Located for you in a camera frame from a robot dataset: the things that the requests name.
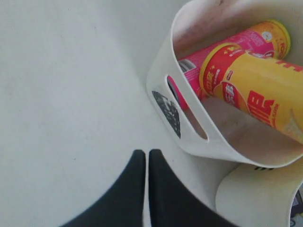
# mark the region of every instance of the white floor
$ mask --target white floor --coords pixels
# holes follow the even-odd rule
[[[181,151],[145,92],[185,2],[0,1],[0,226],[65,223],[110,187],[136,148],[162,149],[214,208],[233,164]]]

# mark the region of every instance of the drink can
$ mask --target drink can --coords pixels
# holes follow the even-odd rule
[[[288,54],[291,46],[290,35],[287,29],[276,20],[266,20],[179,60],[180,68],[201,101],[207,98],[207,95],[202,92],[199,85],[201,66],[209,53],[223,43],[235,43],[245,50],[252,50],[277,59],[283,59]],[[170,76],[168,76],[168,83],[181,109],[188,109],[186,101]]]
[[[303,67],[236,44],[221,44],[204,61],[200,86],[303,143]]]

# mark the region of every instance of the yellow can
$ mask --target yellow can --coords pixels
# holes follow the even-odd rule
[[[209,96],[303,143],[303,67],[221,44],[207,56],[199,82]]]

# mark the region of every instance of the pink can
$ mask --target pink can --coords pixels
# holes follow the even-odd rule
[[[201,90],[199,84],[201,66],[209,53],[215,47],[223,43],[238,44],[245,50],[254,51],[277,59],[284,58],[290,50],[290,36],[287,29],[276,20],[266,20],[241,33],[179,60],[180,68],[185,74],[186,79],[189,81],[193,91],[201,101],[207,98],[207,95]],[[168,76],[168,84],[174,93],[175,98],[179,102],[181,109],[188,109],[185,99],[170,76]]]

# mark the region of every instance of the plastic storage bin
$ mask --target plastic storage bin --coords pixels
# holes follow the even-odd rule
[[[209,98],[200,103],[177,64],[184,50],[206,47],[268,18],[282,22],[292,37],[287,61],[300,61],[303,2],[299,0],[193,0],[176,15],[147,78],[147,90],[172,137],[186,152],[263,167],[286,166],[303,155],[303,145],[252,117]],[[170,75],[207,138],[181,111],[167,84]]]

